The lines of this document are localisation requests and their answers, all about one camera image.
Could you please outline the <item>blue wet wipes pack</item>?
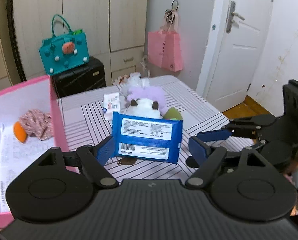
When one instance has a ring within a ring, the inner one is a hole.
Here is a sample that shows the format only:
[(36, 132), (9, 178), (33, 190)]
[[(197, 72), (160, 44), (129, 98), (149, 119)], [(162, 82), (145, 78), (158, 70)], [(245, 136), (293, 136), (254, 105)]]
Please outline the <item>blue wet wipes pack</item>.
[(114, 156), (178, 163), (182, 143), (182, 120), (151, 119), (113, 113)]

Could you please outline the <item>purple plush toy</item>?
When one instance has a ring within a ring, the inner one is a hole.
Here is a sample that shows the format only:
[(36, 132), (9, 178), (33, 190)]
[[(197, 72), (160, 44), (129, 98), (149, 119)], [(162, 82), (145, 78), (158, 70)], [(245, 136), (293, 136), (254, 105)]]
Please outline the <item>purple plush toy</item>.
[(150, 99), (157, 101), (161, 115), (165, 115), (168, 108), (166, 107), (165, 92), (161, 87), (157, 86), (132, 86), (127, 90), (127, 101), (131, 102), (133, 99)]

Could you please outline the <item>small white tissue pack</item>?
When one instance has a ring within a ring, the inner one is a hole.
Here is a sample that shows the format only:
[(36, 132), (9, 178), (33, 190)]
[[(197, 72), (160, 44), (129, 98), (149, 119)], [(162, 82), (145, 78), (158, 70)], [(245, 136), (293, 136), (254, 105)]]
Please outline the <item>small white tissue pack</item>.
[(106, 121), (112, 120), (114, 112), (120, 112), (119, 93), (105, 94), (103, 96), (103, 115)]

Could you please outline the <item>pink floral scrunchie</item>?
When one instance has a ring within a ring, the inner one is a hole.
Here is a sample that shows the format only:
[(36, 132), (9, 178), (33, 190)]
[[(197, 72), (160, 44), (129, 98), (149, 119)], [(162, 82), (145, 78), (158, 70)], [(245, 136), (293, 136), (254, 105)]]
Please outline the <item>pink floral scrunchie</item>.
[(45, 141), (54, 136), (50, 113), (44, 113), (39, 109), (30, 109), (20, 116), (19, 122), (25, 132), (31, 137)]

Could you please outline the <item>white panda plush toy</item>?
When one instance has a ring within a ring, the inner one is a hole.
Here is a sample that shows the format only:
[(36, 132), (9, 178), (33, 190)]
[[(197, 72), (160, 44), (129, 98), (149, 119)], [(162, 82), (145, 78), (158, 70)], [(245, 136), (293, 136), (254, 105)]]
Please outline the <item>white panda plush toy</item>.
[[(151, 99), (132, 99), (130, 105), (125, 109), (124, 115), (138, 116), (143, 118), (161, 119), (159, 104)], [(118, 160), (118, 165), (133, 165), (136, 163), (139, 154), (131, 157), (124, 155)]]

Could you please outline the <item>pink cardboard box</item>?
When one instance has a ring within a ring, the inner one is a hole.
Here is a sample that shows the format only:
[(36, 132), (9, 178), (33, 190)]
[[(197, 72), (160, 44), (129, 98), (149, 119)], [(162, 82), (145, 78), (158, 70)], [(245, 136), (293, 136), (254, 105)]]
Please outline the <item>pink cardboard box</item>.
[(50, 76), (0, 91), (0, 229), (12, 220), (8, 185), (51, 147), (68, 149)]

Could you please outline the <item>orange makeup sponge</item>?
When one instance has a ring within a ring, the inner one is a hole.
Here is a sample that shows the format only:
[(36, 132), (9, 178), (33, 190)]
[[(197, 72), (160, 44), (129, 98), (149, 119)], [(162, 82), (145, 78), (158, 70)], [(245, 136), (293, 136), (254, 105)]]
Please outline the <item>orange makeup sponge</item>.
[(25, 143), (26, 139), (28, 137), (28, 134), (26, 133), (26, 131), (24, 130), (24, 128), (21, 126), (20, 122), (17, 121), (14, 126), (13, 126), (13, 132), (14, 135), (16, 137), (16, 139), (21, 142), (21, 143)]

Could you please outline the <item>black suitcase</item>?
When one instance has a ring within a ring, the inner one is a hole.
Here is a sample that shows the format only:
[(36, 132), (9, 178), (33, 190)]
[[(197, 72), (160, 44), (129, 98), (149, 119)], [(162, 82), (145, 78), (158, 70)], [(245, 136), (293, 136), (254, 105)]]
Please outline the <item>black suitcase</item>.
[(52, 76), (58, 98), (75, 95), (106, 86), (105, 67), (95, 57), (89, 62)]

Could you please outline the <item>white mesh bath sponge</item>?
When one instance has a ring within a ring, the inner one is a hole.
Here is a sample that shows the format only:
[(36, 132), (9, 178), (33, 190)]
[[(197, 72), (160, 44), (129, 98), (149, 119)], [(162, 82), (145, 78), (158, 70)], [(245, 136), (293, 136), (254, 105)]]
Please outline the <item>white mesh bath sponge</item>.
[(139, 72), (131, 73), (128, 78), (124, 79), (124, 83), (121, 85), (124, 93), (128, 93), (128, 91), (132, 88), (145, 88), (149, 86), (149, 78), (141, 77)]

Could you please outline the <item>teal felt handbag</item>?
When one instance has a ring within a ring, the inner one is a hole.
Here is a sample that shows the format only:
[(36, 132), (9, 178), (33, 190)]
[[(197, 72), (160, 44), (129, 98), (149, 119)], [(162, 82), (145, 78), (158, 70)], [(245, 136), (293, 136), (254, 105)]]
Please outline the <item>teal felt handbag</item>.
[[(55, 35), (54, 20), (59, 17), (68, 33)], [(83, 29), (73, 31), (69, 23), (59, 14), (51, 21), (52, 37), (42, 41), (39, 49), (46, 74), (53, 76), (89, 62), (86, 34)]]

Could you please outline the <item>pink paper bag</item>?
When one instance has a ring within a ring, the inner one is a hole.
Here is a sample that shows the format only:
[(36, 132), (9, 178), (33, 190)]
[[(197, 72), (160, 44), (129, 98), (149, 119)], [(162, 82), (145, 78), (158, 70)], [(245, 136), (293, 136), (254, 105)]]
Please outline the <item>pink paper bag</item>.
[(178, 33), (178, 12), (168, 10), (164, 23), (158, 31), (150, 31), (147, 36), (149, 63), (171, 72), (181, 71), (184, 67)]

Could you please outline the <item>white door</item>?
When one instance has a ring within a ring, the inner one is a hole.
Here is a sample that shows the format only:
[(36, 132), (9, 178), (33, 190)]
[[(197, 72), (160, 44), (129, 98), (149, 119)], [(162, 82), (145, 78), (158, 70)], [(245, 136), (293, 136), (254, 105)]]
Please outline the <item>white door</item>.
[[(231, 32), (226, 20), (236, 2)], [(211, 29), (196, 91), (223, 112), (242, 103), (251, 86), (271, 21), (273, 0), (215, 0)]]

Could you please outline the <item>beige wooden wardrobe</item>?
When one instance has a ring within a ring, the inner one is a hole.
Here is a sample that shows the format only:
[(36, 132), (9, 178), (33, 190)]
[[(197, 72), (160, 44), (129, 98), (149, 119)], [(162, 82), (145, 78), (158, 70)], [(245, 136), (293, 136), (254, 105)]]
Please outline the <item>beige wooden wardrobe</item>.
[(45, 74), (45, 38), (82, 29), (88, 50), (105, 67), (106, 85), (135, 72), (144, 54), (147, 0), (7, 0), (21, 80)]

